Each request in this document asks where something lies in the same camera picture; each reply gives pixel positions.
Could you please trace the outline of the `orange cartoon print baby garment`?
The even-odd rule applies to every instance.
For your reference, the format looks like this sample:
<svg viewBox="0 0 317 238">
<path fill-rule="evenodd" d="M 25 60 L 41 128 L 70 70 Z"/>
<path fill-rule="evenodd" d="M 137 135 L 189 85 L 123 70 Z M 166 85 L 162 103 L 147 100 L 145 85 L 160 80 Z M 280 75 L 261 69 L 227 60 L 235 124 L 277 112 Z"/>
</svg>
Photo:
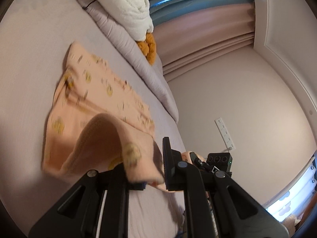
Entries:
<svg viewBox="0 0 317 238">
<path fill-rule="evenodd" d="M 73 42 L 49 112 L 42 170 L 71 182 L 122 164 L 129 182 L 167 191 L 162 139 L 176 118 L 154 96 L 143 99 L 106 60 Z"/>
</svg>

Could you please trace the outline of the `white power strip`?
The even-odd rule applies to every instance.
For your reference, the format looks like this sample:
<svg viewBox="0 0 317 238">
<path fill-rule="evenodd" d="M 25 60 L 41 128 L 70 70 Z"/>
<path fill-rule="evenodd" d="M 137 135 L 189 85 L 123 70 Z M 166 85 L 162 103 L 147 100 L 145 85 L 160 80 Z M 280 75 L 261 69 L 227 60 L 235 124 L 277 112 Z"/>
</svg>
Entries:
<svg viewBox="0 0 317 238">
<path fill-rule="evenodd" d="M 235 145 L 234 142 L 229 134 L 229 131 L 223 122 L 222 118 L 215 119 L 215 124 L 220 132 L 220 135 L 225 143 L 227 151 L 234 151 L 235 150 Z"/>
</svg>

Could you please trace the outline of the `pink curtain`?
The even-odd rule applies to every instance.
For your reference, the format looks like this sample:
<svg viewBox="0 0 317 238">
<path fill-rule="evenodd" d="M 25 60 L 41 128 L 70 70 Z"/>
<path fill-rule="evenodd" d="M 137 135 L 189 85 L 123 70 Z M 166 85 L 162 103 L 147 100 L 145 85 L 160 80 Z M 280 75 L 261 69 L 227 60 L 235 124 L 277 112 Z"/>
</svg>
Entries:
<svg viewBox="0 0 317 238">
<path fill-rule="evenodd" d="M 167 81 L 251 45 L 254 36 L 254 1 L 199 10 L 154 26 L 157 52 Z"/>
</svg>

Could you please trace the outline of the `white wardrobe door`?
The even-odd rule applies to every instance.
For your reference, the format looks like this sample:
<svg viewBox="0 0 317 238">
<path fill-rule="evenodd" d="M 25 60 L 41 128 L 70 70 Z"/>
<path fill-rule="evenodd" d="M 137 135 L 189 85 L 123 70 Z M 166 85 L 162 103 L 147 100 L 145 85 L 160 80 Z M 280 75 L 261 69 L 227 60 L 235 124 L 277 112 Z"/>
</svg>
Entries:
<svg viewBox="0 0 317 238">
<path fill-rule="evenodd" d="M 305 0 L 255 0 L 254 49 L 316 117 L 316 17 Z"/>
</svg>

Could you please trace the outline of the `lilac folded duvet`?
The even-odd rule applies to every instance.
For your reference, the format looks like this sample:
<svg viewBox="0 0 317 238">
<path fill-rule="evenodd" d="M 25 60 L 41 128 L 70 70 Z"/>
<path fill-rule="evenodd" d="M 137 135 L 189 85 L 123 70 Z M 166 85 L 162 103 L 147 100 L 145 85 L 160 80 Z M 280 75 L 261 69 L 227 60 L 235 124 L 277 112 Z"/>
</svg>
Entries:
<svg viewBox="0 0 317 238">
<path fill-rule="evenodd" d="M 103 35 L 134 68 L 174 121 L 178 122 L 178 108 L 163 76 L 160 58 L 157 57 L 154 66 L 151 66 L 128 32 L 104 10 L 97 0 L 77 0 L 77 2 L 89 14 Z"/>
</svg>

